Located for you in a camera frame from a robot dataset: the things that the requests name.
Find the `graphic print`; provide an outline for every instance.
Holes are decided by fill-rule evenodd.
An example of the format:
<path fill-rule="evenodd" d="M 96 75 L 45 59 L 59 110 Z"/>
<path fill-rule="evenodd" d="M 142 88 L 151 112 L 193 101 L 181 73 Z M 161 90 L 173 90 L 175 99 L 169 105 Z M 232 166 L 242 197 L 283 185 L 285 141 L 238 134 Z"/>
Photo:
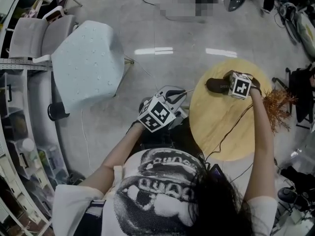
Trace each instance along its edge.
<path fill-rule="evenodd" d="M 167 117 L 169 116 L 169 111 L 160 102 L 152 108 L 151 113 L 154 114 L 162 123 L 165 123 Z"/>
<path fill-rule="evenodd" d="M 140 120 L 151 131 L 161 126 L 161 124 L 159 124 L 150 114 L 145 115 Z"/>
<path fill-rule="evenodd" d="M 196 158 L 174 149 L 143 153 L 139 175 L 128 177 L 114 196 L 114 211 L 129 236 L 184 236 L 192 226 L 191 180 L 200 167 Z"/>
<path fill-rule="evenodd" d="M 247 95 L 247 91 L 249 90 L 249 86 L 250 86 L 250 84 L 248 82 L 237 80 L 236 87 L 235 87 L 235 92 L 237 94 L 246 96 Z"/>

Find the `gray chair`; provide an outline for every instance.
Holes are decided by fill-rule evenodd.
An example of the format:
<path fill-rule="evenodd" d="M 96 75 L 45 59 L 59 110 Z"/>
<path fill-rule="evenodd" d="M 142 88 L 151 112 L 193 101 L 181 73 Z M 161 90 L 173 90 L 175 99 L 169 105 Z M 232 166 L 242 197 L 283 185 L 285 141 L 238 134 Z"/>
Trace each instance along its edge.
<path fill-rule="evenodd" d="M 61 18 L 48 22 L 56 13 Z M 43 19 L 20 18 L 13 32 L 9 58 L 33 58 L 33 62 L 49 60 L 50 55 L 72 33 L 75 17 L 65 15 L 61 6 L 47 13 Z"/>

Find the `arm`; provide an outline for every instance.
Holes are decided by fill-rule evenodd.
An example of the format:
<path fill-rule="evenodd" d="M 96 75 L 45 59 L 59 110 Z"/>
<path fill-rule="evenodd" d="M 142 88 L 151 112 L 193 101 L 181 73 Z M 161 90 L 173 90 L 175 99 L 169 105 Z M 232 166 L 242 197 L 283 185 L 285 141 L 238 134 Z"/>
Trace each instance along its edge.
<path fill-rule="evenodd" d="M 246 201 L 259 196 L 276 196 L 273 133 L 259 91 L 251 89 L 250 94 L 254 110 L 255 154 L 244 197 Z"/>
<path fill-rule="evenodd" d="M 114 166 L 125 163 L 143 130 L 144 126 L 142 124 L 135 123 L 108 154 L 101 166 L 79 185 L 92 187 L 106 194 L 114 182 Z"/>

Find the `white t-shirt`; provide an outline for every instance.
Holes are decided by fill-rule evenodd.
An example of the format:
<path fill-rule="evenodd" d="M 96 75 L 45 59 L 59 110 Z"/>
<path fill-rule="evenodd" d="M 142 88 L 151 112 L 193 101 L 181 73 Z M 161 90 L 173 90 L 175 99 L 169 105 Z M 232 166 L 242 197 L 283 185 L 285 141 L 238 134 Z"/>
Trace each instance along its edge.
<path fill-rule="evenodd" d="M 58 185 L 53 205 L 56 236 L 185 235 L 191 181 L 199 160 L 171 148 L 149 149 L 115 168 L 113 188 L 104 196 L 84 186 Z M 253 230 L 268 236 L 277 210 L 270 197 L 250 200 Z"/>

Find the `black and white cube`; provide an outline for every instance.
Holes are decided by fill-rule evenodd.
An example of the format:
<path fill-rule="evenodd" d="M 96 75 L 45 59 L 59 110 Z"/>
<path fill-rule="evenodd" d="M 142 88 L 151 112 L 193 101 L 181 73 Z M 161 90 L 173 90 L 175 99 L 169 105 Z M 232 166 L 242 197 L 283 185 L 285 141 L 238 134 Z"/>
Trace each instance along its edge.
<path fill-rule="evenodd" d="M 252 81 L 246 74 L 233 73 L 228 95 L 238 99 L 246 99 L 251 88 Z"/>
<path fill-rule="evenodd" d="M 153 96 L 151 100 L 145 102 L 137 119 L 153 133 L 165 127 L 175 118 L 175 115 Z"/>

